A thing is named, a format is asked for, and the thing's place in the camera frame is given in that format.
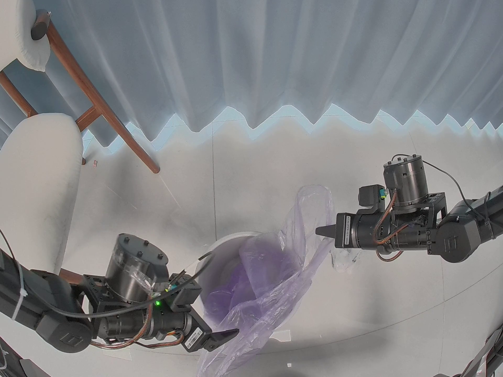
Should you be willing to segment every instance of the wooden chair frame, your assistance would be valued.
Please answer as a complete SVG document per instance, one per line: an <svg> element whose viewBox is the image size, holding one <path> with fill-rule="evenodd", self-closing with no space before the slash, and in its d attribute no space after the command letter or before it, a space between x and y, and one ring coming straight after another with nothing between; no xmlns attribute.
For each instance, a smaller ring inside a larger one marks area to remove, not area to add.
<svg viewBox="0 0 503 377"><path fill-rule="evenodd" d="M43 28L43 34L41 36L39 35L35 37L34 30L39 32L41 28ZM145 163L145 165L147 165L153 173L159 173L159 166L136 142L129 130L113 112L113 110L110 108L101 94L89 80L87 75L85 75L85 72L82 70L79 63L77 63L77 60L75 60L65 42L59 35L56 27L50 21L50 13L48 13L46 10L37 10L37 21L34 24L34 28L32 28L32 38L34 40L38 40L41 39L45 34L49 39L51 50L54 52L61 64L65 67L68 74L70 74L75 83L86 94L86 96L92 103L92 106L76 120L79 130L82 132L83 130L87 129L87 127L89 127L89 125L99 116L103 116L108 124L110 124L115 132L122 137L124 142L143 161L143 163ZM0 71L0 85L2 85L3 89L9 94L12 100L19 106L19 108L26 114L26 116L30 117L38 114L37 111L33 109L29 102L18 91L14 84L12 84L12 82L3 71Z"/></svg>

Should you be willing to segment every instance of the white chair cushion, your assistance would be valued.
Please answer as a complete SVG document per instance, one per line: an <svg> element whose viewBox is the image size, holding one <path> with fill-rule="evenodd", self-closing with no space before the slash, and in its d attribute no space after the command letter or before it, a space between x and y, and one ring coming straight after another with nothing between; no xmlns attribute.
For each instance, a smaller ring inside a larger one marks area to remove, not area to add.
<svg viewBox="0 0 503 377"><path fill-rule="evenodd" d="M18 59L32 70L45 71L51 48L47 35L31 38L35 11L33 0L0 0L0 70Z"/></svg>
<svg viewBox="0 0 503 377"><path fill-rule="evenodd" d="M23 120L0 149L0 228L28 269L59 273L82 151L79 128L62 113Z"/></svg>

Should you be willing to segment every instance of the sticker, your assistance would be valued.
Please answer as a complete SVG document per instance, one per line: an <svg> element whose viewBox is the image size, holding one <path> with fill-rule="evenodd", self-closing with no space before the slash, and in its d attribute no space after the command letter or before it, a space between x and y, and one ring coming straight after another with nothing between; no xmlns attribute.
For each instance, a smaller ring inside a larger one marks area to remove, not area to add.
<svg viewBox="0 0 503 377"><path fill-rule="evenodd" d="M351 217L346 215L346 224L344 225L344 244L343 246L349 246L349 235L351 233Z"/></svg>
<svg viewBox="0 0 503 377"><path fill-rule="evenodd" d="M192 333L192 335L187 339L187 342L185 343L185 348L190 349L196 341L203 335L203 331L199 327L196 328L196 330Z"/></svg>

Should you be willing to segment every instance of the curtain fold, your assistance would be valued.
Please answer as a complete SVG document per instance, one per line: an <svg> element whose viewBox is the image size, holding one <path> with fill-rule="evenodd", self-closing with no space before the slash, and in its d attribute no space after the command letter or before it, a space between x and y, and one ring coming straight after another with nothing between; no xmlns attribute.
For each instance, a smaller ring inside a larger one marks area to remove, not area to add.
<svg viewBox="0 0 503 377"><path fill-rule="evenodd" d="M291 104L370 123L420 110L503 122L503 0L34 0L124 122L153 140L177 113L199 131L231 106L251 127ZM6 74L40 112L91 103L51 55ZM0 91L0 144L23 115ZM90 128L106 146L116 134Z"/></svg>

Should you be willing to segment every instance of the white tile floor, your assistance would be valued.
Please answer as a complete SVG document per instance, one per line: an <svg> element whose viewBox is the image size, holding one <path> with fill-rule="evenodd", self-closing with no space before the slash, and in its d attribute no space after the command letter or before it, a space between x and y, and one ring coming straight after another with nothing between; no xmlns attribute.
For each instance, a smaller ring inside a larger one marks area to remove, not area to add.
<svg viewBox="0 0 503 377"><path fill-rule="evenodd" d="M382 164L395 153L422 154L451 172L469 198L503 184L503 138L494 130L460 127L451 119L434 126L421 116L405 126L387 115L365 125L337 111L312 126L292 114L275 116L255 130L232 113L200 133L173 121L154 141L160 147L166 140L159 151L137 135L159 162L159 175L127 146L110 154L91 141L63 266L104 273L116 235L128 232L161 247L170 257L170 270L176 271L217 238L278 229L297 190L308 184L330 188L337 211L355 211L358 188L382 183ZM460 200L446 176L427 168L427 178L431 192L446 192L449 209ZM483 244L461 264L424 252L384 263L373 252L363 252L351 274L335 272L327 258L283 327L292 341L270 340L264 354L233 375L460 373L503 322L502 243L500 238ZM22 337L34 335L11 324L4 329L7 321L1 322L2 334L18 345ZM99 365L110 376L134 375L140 361L150 362L156 373L195 375L196 370L195 356L174 356L185 354L179 348L163 353L132 349L129 361L94 348L57 354L36 335L33 346L30 356L53 377L99 375ZM84 362L78 373L70 356ZM55 359L65 360L56 364Z"/></svg>

